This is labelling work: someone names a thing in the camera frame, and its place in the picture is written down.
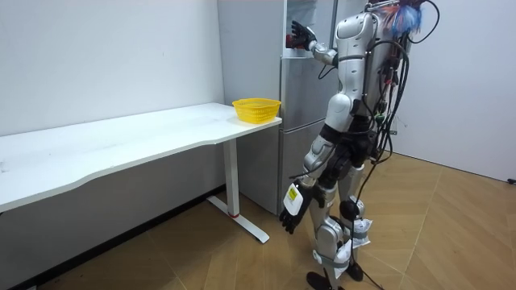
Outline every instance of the table leg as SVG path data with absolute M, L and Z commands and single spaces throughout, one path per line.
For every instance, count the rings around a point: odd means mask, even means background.
M 227 205 L 224 204 L 217 197 L 208 197 L 208 201 L 217 206 L 225 214 L 237 223 L 239 223 L 245 230 L 254 235 L 257 240 L 262 243 L 268 241 L 268 235 L 255 226 L 248 219 L 240 215 L 239 208 L 239 175 L 236 159 L 236 139 L 224 142 L 224 168 L 226 170 L 226 192 Z

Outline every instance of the white wall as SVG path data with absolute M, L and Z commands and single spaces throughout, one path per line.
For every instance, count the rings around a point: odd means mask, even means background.
M 213 101 L 216 0 L 0 0 L 0 135 Z
M 216 0 L 0 0 L 0 135 L 223 102 L 221 72 Z M 6 212 L 0 289 L 223 183 L 200 147 Z
M 516 41 L 507 8 L 514 2 L 492 4 L 498 8 L 481 0 L 435 2 L 441 23 L 410 51 L 394 150 L 499 180 L 516 178 Z M 422 35 L 435 20 L 424 6 Z

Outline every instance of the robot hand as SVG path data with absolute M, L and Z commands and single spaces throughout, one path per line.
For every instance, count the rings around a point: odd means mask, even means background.
M 303 216 L 305 215 L 306 210 L 308 209 L 308 206 L 310 205 L 313 199 L 312 188 L 306 189 L 302 186 L 296 186 L 296 188 L 298 188 L 299 193 L 303 197 L 303 202 L 298 213 L 296 215 L 292 215 L 285 207 L 280 214 L 280 222 L 283 222 L 282 226 L 285 227 L 285 230 L 288 231 L 290 234 L 293 234 L 293 231 L 296 229 L 296 227 L 303 219 Z
M 292 21 L 292 47 L 296 48 L 298 46 L 303 46 L 307 51 L 309 51 L 309 45 L 312 41 L 317 40 L 315 38 L 314 32 L 308 27 L 302 26 L 299 22 L 293 20 Z

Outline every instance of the humanoid robot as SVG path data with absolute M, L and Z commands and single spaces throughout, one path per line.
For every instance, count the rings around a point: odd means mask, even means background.
M 357 7 L 356 1 L 362 0 L 341 1 L 344 5 L 354 1 L 350 7 Z M 419 7 L 423 2 L 364 1 L 361 10 L 337 24 L 336 50 L 319 43 L 311 29 L 293 21 L 293 46 L 311 51 L 316 60 L 337 68 L 341 87 L 328 103 L 325 125 L 305 156 L 303 173 L 291 176 L 294 182 L 285 195 L 285 209 L 280 215 L 285 230 L 292 234 L 310 210 L 316 239 L 313 255 L 325 274 L 308 273 L 307 281 L 316 290 L 341 289 L 339 277 L 344 271 L 354 280 L 363 279 L 364 272 L 356 261 L 354 249 L 361 244 L 358 241 L 368 242 L 370 221 L 362 218 L 363 187 L 357 197 L 355 193 L 360 187 L 364 163 L 372 160 L 374 169 L 383 162 L 381 156 L 391 143 L 390 125 L 409 68 L 406 50 L 413 43 L 410 33 L 418 30 Z M 400 21 L 400 15 L 385 13 L 406 12 L 401 9 L 409 11 L 402 18 L 415 15 L 419 19 L 404 23 L 403 27 L 396 22 Z M 393 30 L 393 25 L 401 30 Z M 341 200 L 340 216 L 332 217 L 330 208 L 337 192 Z

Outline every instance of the table foot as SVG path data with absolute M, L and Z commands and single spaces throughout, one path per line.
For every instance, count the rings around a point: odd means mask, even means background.
M 237 217 L 232 217 L 227 212 L 227 205 L 219 200 L 217 197 L 208 197 L 207 200 L 211 202 L 213 205 L 222 210 L 228 217 L 230 217 L 233 221 L 237 222 L 244 229 L 246 229 L 249 233 L 251 233 L 255 238 L 261 243 L 265 243 L 268 241 L 268 234 L 266 234 L 263 230 L 261 230 L 258 226 L 255 226 L 252 222 L 250 222 L 242 215 L 238 215 Z

